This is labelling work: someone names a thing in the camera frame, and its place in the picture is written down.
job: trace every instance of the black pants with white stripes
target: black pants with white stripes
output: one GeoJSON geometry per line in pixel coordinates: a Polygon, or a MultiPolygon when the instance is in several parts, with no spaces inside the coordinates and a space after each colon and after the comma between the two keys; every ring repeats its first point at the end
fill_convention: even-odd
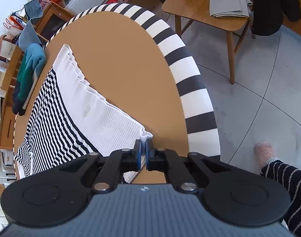
{"type": "Polygon", "coordinates": [[[284,220],[291,232],[301,236],[301,170],[276,160],[264,166],[260,175],[281,183],[288,190],[291,204],[284,220]]]}

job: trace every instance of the black and white striped border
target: black and white striped border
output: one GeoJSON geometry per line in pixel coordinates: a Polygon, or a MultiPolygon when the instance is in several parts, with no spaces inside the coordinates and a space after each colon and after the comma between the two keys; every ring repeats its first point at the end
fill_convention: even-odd
{"type": "Polygon", "coordinates": [[[189,151],[196,151],[206,156],[220,155],[219,135],[213,107],[197,64],[180,37],[165,21],[151,11],[127,3],[96,6],[83,11],[64,24],[46,46],[70,23],[99,11],[113,11],[125,15],[148,32],[161,50],[175,79],[185,115],[189,151]]]}

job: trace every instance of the foot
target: foot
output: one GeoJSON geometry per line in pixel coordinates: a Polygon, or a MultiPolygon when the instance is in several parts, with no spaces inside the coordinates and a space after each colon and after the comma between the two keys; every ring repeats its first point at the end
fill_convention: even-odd
{"type": "Polygon", "coordinates": [[[276,157],[275,150],[268,142],[260,142],[257,144],[254,148],[254,153],[261,168],[265,166],[267,160],[276,157]]]}

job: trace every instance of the black coat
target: black coat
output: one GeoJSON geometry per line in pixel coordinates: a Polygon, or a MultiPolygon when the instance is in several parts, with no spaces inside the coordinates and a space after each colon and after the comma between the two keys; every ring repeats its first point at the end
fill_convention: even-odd
{"type": "Polygon", "coordinates": [[[283,14],[288,20],[301,19],[299,0],[253,0],[254,21],[252,33],[269,36],[277,32],[283,22],[283,14]]]}

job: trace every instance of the silver bolt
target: silver bolt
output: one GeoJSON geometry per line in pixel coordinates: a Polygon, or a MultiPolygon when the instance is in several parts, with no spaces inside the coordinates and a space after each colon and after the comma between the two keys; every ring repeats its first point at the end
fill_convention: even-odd
{"type": "Polygon", "coordinates": [[[181,189],[184,191],[194,191],[197,188],[197,186],[194,183],[183,183],[181,185],[181,189]]]}
{"type": "Polygon", "coordinates": [[[96,183],[94,185],[94,188],[97,190],[97,191],[106,191],[107,189],[110,188],[110,185],[108,185],[107,183],[96,183]]]}

